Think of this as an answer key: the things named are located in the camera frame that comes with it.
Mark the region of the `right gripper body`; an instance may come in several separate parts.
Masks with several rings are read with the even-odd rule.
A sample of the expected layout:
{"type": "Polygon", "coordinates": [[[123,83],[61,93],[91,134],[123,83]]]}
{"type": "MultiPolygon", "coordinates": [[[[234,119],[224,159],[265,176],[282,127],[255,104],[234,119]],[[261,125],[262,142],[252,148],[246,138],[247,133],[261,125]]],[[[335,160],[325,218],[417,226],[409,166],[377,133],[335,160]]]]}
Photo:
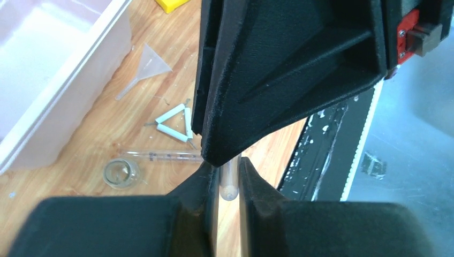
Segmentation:
{"type": "Polygon", "coordinates": [[[453,1],[382,1],[385,80],[412,56],[425,56],[449,35],[453,1]]]}

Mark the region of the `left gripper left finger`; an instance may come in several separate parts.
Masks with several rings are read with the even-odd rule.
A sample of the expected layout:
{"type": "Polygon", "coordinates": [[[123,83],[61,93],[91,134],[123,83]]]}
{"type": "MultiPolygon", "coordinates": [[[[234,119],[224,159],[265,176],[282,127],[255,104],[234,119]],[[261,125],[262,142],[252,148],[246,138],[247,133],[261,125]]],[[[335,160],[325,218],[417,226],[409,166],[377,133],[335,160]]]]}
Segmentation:
{"type": "Polygon", "coordinates": [[[41,201],[9,256],[214,256],[218,169],[203,162],[165,195],[41,201]]]}

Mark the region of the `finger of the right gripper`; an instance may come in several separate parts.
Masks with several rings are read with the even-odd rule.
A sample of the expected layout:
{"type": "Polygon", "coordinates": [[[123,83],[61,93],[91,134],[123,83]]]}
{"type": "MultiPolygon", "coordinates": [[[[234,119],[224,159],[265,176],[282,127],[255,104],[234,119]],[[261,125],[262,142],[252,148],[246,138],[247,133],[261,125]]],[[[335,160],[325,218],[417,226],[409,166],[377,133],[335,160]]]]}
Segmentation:
{"type": "Polygon", "coordinates": [[[192,130],[194,133],[203,137],[207,137],[211,129],[208,121],[209,108],[207,104],[223,10],[223,0],[201,2],[200,38],[193,100],[192,130]]]}
{"type": "Polygon", "coordinates": [[[386,69],[380,1],[224,1],[201,155],[221,166],[386,69]]]}

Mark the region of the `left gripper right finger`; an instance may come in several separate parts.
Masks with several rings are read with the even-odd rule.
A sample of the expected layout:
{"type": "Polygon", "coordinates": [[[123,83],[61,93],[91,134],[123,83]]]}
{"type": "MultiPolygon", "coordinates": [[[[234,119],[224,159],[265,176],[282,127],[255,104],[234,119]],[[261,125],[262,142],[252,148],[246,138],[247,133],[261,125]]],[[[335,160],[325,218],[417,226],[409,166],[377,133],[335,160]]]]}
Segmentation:
{"type": "Polygon", "coordinates": [[[434,256],[406,207],[384,202],[297,201],[244,157],[239,165],[243,256],[434,256]]]}

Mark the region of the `blue capped tube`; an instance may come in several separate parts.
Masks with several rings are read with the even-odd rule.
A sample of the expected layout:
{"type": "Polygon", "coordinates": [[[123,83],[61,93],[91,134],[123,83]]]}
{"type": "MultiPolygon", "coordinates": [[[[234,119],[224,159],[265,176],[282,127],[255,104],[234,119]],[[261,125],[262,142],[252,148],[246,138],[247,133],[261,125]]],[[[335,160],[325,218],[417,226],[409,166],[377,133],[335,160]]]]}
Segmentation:
{"type": "Polygon", "coordinates": [[[226,201],[234,200],[239,194],[239,170],[241,154],[220,167],[220,196],[226,201]]]}

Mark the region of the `small glass flask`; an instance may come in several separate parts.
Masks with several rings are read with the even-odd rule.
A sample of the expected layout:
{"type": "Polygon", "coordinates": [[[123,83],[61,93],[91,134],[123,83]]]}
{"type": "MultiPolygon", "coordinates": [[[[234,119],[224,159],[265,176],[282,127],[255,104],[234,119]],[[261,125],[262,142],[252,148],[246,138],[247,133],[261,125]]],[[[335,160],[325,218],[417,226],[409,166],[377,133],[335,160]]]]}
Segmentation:
{"type": "Polygon", "coordinates": [[[107,185],[118,190],[132,187],[140,180],[139,165],[129,158],[111,159],[104,166],[103,180],[107,185]]]}

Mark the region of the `glass graduated tube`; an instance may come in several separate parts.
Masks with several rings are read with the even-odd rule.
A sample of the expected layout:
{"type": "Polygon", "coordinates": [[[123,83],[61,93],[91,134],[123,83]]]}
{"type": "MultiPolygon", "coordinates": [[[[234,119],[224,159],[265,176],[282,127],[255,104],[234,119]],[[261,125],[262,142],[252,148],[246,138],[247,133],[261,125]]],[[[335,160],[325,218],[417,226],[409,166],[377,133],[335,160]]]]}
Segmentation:
{"type": "Polygon", "coordinates": [[[119,157],[141,162],[202,163],[203,158],[196,150],[137,150],[120,148],[119,157]]]}

